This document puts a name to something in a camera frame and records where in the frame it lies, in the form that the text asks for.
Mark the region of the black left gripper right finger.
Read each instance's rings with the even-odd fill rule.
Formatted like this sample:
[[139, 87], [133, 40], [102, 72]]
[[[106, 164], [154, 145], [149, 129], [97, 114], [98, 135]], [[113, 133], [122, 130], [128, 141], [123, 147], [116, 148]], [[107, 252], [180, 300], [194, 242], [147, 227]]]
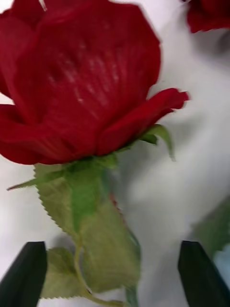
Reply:
[[230, 306], [230, 290], [198, 242], [181, 242], [178, 271], [190, 307]]

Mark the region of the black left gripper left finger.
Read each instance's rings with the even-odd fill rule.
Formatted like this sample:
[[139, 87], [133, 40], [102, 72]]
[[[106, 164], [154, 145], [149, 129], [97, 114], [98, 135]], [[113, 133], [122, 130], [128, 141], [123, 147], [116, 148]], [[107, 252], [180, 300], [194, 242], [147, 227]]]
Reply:
[[45, 242], [27, 242], [0, 281], [0, 306], [37, 306], [46, 271]]

